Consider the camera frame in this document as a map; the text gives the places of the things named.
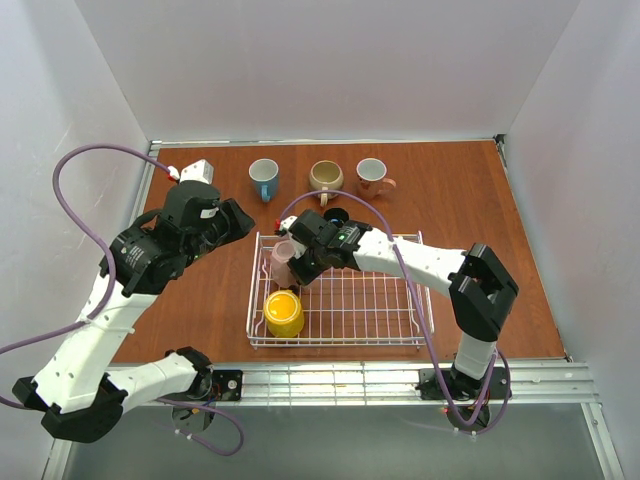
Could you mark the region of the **pink faceted mug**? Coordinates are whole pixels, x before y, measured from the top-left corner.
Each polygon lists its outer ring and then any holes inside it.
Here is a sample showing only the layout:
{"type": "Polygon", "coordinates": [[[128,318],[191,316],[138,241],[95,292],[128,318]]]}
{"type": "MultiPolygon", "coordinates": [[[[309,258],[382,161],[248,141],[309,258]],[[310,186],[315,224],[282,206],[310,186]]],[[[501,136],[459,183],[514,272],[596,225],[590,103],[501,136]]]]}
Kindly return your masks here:
{"type": "Polygon", "coordinates": [[[281,289],[299,286],[288,266],[288,261],[294,257],[295,253],[294,245],[289,240],[277,242],[271,251],[271,277],[281,289]]]}

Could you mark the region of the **yellow mug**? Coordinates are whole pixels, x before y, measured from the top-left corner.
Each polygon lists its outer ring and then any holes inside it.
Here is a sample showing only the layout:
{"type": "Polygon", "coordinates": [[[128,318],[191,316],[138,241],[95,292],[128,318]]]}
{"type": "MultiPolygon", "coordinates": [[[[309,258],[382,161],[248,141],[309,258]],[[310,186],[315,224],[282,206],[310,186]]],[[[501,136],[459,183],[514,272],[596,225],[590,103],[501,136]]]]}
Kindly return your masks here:
{"type": "Polygon", "coordinates": [[[294,338],[304,327],[304,311],[299,297],[291,290],[271,293],[263,304],[268,331],[276,338],[294,338]]]}

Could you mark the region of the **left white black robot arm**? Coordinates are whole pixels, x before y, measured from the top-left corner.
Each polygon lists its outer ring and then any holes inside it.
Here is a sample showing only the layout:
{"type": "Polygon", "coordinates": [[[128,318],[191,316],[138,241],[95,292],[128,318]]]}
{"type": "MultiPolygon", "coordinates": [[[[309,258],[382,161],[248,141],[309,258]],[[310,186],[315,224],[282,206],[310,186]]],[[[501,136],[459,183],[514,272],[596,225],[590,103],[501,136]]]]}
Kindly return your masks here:
{"type": "Polygon", "coordinates": [[[213,366],[192,347],[120,373],[107,368],[136,321],[167,284],[215,249],[246,237],[254,220],[212,185],[186,180],[162,207],[138,216],[111,243],[73,331],[53,358],[12,389],[27,409],[43,412],[54,438],[92,443],[131,409],[166,395],[201,400],[214,389],[213,366]]]}

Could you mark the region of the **beige round mug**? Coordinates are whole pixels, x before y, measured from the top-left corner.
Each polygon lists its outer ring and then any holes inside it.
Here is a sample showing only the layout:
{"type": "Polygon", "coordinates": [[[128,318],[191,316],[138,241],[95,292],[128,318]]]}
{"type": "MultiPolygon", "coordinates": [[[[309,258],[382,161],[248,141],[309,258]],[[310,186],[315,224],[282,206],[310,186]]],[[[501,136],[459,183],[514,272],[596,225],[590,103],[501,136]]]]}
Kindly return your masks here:
{"type": "Polygon", "coordinates": [[[325,208],[336,197],[330,190],[341,190],[344,185],[344,173],[341,167],[332,161],[316,162],[309,172],[309,190],[316,191],[320,206],[325,208]]]}

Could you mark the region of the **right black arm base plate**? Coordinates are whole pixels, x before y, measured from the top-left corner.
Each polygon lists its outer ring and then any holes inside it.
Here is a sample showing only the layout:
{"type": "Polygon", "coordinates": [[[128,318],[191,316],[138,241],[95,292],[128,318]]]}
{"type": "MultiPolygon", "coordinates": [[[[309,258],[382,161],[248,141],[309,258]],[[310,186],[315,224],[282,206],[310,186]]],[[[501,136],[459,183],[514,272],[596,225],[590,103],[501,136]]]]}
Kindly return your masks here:
{"type": "MultiPolygon", "coordinates": [[[[422,400],[445,399],[444,390],[437,379],[434,369],[420,369],[418,374],[419,381],[415,389],[419,392],[422,400]]],[[[450,368],[444,368],[442,375],[448,391],[455,401],[476,399],[482,390],[484,380],[469,379],[457,372],[452,376],[450,368]]],[[[497,366],[493,369],[486,398],[488,400],[511,398],[511,390],[507,386],[506,369],[504,367],[497,366]]]]}

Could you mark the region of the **blue mug white inside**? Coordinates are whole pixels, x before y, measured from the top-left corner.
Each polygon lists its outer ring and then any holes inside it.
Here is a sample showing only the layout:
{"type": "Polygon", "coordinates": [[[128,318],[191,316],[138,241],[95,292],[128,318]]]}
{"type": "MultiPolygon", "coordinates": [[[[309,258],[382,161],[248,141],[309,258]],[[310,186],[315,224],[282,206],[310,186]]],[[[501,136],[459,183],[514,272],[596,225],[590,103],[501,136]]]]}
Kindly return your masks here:
{"type": "Polygon", "coordinates": [[[279,187],[278,164],[272,159],[258,159],[250,165],[248,173],[261,201],[270,202],[277,194],[279,187]]]}

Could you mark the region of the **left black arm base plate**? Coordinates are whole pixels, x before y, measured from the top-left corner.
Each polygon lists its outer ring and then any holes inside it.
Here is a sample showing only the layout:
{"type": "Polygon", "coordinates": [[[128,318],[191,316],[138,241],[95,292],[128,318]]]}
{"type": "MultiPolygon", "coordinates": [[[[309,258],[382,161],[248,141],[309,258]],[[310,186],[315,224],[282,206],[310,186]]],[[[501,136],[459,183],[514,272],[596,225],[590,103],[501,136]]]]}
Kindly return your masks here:
{"type": "Polygon", "coordinates": [[[237,369],[214,370],[205,385],[206,403],[239,401],[242,397],[243,371],[237,369]]]}

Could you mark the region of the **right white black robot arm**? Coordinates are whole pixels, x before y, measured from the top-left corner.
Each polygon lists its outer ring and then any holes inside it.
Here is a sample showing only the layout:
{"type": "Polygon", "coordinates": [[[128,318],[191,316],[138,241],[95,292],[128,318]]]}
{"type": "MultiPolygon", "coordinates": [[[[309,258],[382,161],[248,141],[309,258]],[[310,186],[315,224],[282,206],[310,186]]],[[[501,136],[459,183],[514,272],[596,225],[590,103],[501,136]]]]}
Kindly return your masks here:
{"type": "Polygon", "coordinates": [[[342,209],[334,217],[307,209],[282,220],[277,232],[293,242],[295,253],[287,265],[301,286],[331,268],[348,268],[408,279],[448,297],[462,332],[449,385],[460,394],[478,395],[519,293],[489,246],[476,243],[466,251],[389,238],[380,229],[351,220],[342,209]]]}

